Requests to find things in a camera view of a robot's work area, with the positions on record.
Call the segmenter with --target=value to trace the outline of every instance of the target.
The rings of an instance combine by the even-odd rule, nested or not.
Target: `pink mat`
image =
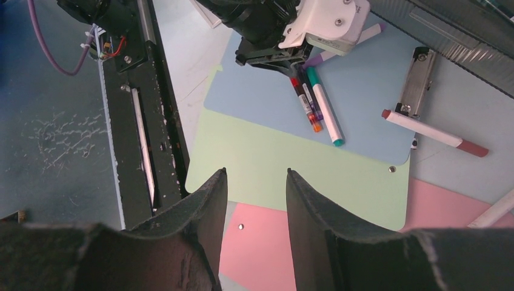
[[[490,206],[420,180],[409,183],[402,232],[465,227]],[[508,213],[493,227],[514,227],[514,216]],[[286,212],[239,203],[223,237],[219,271],[250,291],[296,290]]]

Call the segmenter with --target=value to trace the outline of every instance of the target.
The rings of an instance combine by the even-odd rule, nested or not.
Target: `wire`
[[[122,36],[121,41],[119,42],[119,45],[118,45],[118,49],[114,53],[105,53],[105,55],[110,58],[115,57],[115,56],[119,55],[119,53],[121,52],[121,47],[126,46],[126,45],[127,45],[127,39],[125,38],[125,36]]]
[[[36,33],[36,37],[38,38],[39,45],[41,49],[43,49],[43,53],[46,55],[48,61],[52,64],[52,66],[59,72],[67,75],[67,76],[75,76],[80,71],[82,64],[84,63],[85,57],[87,56],[87,52],[89,51],[89,47],[93,42],[93,38],[95,37],[95,30],[97,28],[96,24],[91,26],[91,30],[89,31],[89,36],[87,37],[87,41],[85,42],[84,50],[82,51],[82,55],[77,63],[77,66],[72,72],[64,70],[59,64],[55,61],[50,50],[47,47],[45,39],[43,38],[43,34],[41,33],[41,29],[39,28],[38,17],[36,15],[36,7],[34,5],[34,0],[27,0],[28,3],[28,11],[30,12],[30,20],[32,22],[32,26],[34,27],[34,32]]]

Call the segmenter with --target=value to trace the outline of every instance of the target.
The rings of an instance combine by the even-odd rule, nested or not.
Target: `light blue mat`
[[[380,22],[370,15],[366,27]],[[233,33],[204,106],[215,112],[332,146],[324,129],[315,133],[288,78],[268,70],[240,67]],[[421,44],[388,25],[378,36],[357,45],[345,57],[318,66],[318,75],[346,138],[341,150],[401,165],[407,161],[414,132],[385,121],[406,79],[414,48]],[[320,50],[314,49],[312,56]],[[309,153],[315,158],[316,153]]]

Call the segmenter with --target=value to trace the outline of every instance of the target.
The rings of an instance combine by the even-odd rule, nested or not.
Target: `green paper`
[[[319,193],[379,226],[405,224],[410,158],[391,165],[203,109],[191,152],[186,189],[194,192],[227,168],[229,200],[285,210],[287,168]]]

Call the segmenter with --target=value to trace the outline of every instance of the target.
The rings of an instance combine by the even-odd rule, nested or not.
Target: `bolt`
[[[410,112],[410,105],[402,105],[401,110],[403,112]]]

